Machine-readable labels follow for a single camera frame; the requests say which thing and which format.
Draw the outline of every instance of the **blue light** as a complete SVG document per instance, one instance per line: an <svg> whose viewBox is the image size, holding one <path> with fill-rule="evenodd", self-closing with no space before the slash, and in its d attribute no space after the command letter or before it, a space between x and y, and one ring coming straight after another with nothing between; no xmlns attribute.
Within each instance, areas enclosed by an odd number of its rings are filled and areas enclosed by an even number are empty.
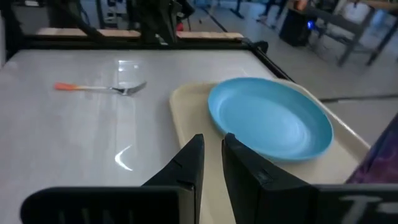
<svg viewBox="0 0 398 224"><path fill-rule="evenodd" d="M308 27L308 29L313 29L313 27L314 27L313 21L308 21L307 22L307 27Z"/></svg>

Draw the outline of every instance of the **plastic plate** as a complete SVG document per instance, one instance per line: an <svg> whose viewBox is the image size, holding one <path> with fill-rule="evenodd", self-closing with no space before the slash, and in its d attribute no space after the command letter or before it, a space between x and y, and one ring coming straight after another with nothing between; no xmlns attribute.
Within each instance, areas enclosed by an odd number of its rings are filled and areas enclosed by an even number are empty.
<svg viewBox="0 0 398 224"><path fill-rule="evenodd" d="M327 115L308 97L262 78L235 78L208 98L218 129L265 158L303 161L322 155L333 140Z"/></svg>

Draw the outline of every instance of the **white table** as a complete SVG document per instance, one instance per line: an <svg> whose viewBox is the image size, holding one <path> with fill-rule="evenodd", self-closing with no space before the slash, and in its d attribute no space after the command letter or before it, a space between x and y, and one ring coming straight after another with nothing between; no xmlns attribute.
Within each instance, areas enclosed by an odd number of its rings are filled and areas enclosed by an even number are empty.
<svg viewBox="0 0 398 224"><path fill-rule="evenodd" d="M179 150L170 93L241 76L273 78L246 51L19 52L0 71L0 223L20 223L22 201L40 189L143 184ZM52 88L142 79L131 97Z"/></svg>

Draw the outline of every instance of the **beige tray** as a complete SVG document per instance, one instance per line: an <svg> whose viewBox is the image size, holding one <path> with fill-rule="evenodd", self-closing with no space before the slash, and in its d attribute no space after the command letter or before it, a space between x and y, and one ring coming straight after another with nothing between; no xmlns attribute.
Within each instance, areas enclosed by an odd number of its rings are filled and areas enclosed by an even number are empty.
<svg viewBox="0 0 398 224"><path fill-rule="evenodd" d="M276 82L291 86L312 98L328 115L335 134L331 148L320 158L296 164L276 165L311 184L343 183L365 156L369 146L306 89L283 80ZM181 86L172 93L170 107L181 147L197 133L203 133L205 137L200 223L231 224L235 221L223 175L223 136L214 127L207 107L208 94L214 86L215 84Z"/></svg>

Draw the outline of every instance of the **gray floor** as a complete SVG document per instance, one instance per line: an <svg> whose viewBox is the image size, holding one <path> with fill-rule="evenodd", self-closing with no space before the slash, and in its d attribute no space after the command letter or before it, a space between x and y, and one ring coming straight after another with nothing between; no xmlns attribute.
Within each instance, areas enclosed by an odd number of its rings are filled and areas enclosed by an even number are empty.
<svg viewBox="0 0 398 224"><path fill-rule="evenodd" d="M105 1L103 2L105 14L106 4ZM199 8L203 6L203 0L197 2L197 10L190 18L192 31L222 32L222 29L211 20L207 13ZM90 17L91 25L97 27L98 20L94 0L82 0L82 5ZM392 39L373 66L367 67L364 65L369 57L368 55L353 54L348 63L340 68L337 67L336 62L344 47L327 37L322 40L321 47L315 52L309 47L296 48L280 40L278 31L283 19L277 23L276 30L269 28L269 25L274 23L272 18L276 15L277 6L273 6L270 11L267 21L268 26L255 21L258 14L264 10L263 4L242 3L241 13L245 15L243 20L229 10L231 7L235 7L234 1L222 1L221 5L213 11L210 10L210 13L228 32L239 32L252 41L268 41L268 57L315 96L334 98L398 94L398 63L396 62L398 37L395 36ZM28 10L22 7L18 8L17 14L24 29L29 33L34 33L40 27L48 26L45 13L40 9L31 10L29 8ZM388 26L389 24L379 30L370 28L361 39L361 43L370 47L377 45ZM397 113L398 99L349 101L327 104L327 106L365 141L372 144Z"/></svg>

